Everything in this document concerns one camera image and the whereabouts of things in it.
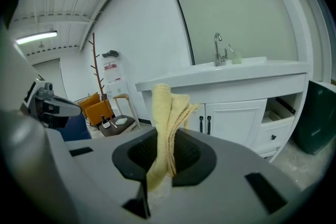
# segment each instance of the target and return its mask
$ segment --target cabinet door handle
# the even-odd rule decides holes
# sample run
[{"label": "cabinet door handle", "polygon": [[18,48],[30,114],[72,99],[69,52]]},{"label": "cabinet door handle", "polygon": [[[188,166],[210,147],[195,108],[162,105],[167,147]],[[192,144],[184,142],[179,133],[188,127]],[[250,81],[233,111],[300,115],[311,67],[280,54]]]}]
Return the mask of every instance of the cabinet door handle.
[{"label": "cabinet door handle", "polygon": [[208,134],[210,135],[210,130],[211,130],[210,120],[211,120],[211,116],[208,116],[207,119],[208,119]]},{"label": "cabinet door handle", "polygon": [[199,125],[199,126],[200,126],[200,127],[199,127],[199,131],[200,131],[201,133],[203,133],[203,122],[202,122],[202,121],[203,121],[203,116],[200,116],[200,117],[199,117],[199,120],[200,120],[200,123],[199,123],[199,124],[200,124],[200,125]]}]

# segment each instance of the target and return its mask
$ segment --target cabinet door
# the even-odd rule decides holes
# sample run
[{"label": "cabinet door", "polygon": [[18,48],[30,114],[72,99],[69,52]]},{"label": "cabinet door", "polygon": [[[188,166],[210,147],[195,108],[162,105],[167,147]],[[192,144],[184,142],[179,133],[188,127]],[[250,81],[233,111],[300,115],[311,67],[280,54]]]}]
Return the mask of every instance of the cabinet door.
[{"label": "cabinet door", "polygon": [[205,105],[206,133],[251,147],[263,120],[267,99]]},{"label": "cabinet door", "polygon": [[187,129],[205,133],[205,104],[200,104],[197,110],[191,113],[187,122]]}]

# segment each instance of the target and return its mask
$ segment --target blue object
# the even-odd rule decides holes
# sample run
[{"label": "blue object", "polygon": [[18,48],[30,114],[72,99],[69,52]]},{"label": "blue object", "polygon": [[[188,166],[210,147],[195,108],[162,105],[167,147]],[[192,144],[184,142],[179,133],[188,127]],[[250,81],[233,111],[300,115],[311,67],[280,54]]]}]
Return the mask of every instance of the blue object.
[{"label": "blue object", "polygon": [[61,133],[64,141],[91,139],[82,113],[78,116],[69,118],[64,128],[56,128],[56,130]]}]

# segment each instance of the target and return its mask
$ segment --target bathroom vanity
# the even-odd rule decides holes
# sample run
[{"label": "bathroom vanity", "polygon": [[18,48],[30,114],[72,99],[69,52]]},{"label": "bathroom vanity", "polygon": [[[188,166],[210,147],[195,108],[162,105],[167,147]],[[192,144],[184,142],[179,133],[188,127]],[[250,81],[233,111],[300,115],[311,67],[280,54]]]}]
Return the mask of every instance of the bathroom vanity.
[{"label": "bathroom vanity", "polygon": [[157,83],[168,84],[172,93],[189,94],[199,107],[187,128],[244,145],[272,161],[299,120],[310,68],[307,62],[266,57],[246,58],[236,65],[227,60],[223,66],[212,62],[174,70],[136,88],[149,113]]}]

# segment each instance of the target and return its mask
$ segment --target folded yellow towel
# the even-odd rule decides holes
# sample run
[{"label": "folded yellow towel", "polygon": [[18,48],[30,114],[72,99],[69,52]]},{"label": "folded yellow towel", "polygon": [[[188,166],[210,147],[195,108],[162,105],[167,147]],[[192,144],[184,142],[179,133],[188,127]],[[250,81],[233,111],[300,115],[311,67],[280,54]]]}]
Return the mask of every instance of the folded yellow towel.
[{"label": "folded yellow towel", "polygon": [[185,123],[198,105],[189,103],[189,95],[172,94],[166,84],[157,84],[152,90],[152,119],[157,130],[157,156],[147,173],[147,188],[154,190],[167,172],[176,175],[174,139],[178,126]]}]

